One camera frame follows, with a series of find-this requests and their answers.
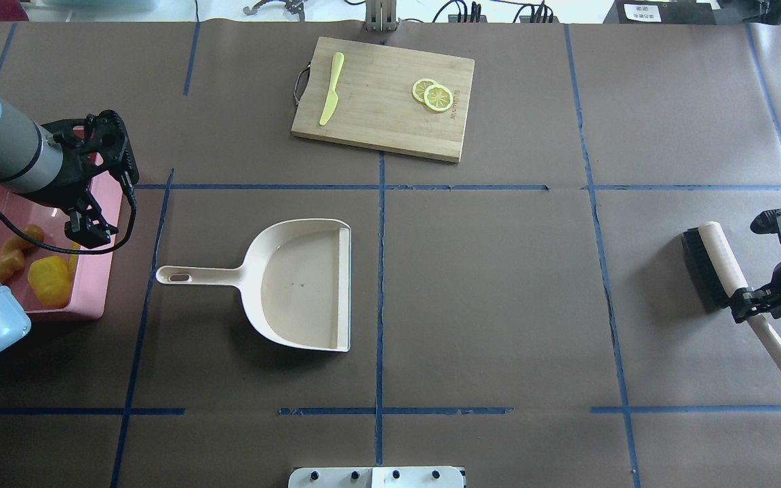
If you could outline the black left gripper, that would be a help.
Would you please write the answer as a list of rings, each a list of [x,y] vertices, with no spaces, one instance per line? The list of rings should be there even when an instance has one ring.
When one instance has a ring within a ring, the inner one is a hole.
[[[68,238],[86,248],[111,244],[120,232],[102,215],[89,190],[91,180],[109,173],[128,201],[134,200],[139,172],[126,125],[117,111],[106,109],[83,119],[62,119],[41,125],[45,143],[59,150],[54,157],[53,178],[28,192],[28,199],[47,207],[68,211]]]

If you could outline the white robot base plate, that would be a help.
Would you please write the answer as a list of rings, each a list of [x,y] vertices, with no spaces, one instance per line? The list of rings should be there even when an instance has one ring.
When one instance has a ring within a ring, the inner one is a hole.
[[[455,466],[301,467],[288,487],[466,487],[465,470]]]

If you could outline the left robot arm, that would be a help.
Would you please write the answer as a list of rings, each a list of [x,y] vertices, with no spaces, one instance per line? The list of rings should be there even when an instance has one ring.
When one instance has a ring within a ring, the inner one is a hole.
[[[130,208],[125,232],[105,219],[91,192],[92,180],[103,173],[119,183]],[[30,317],[7,285],[24,268],[25,248],[72,256],[99,256],[122,248],[136,223],[134,185],[139,178],[126,124],[117,111],[39,124],[0,98],[0,187],[61,210],[67,216],[63,232],[75,243],[75,248],[47,244],[37,231],[18,228],[0,210],[0,222],[14,236],[0,253],[0,352],[31,330]]]

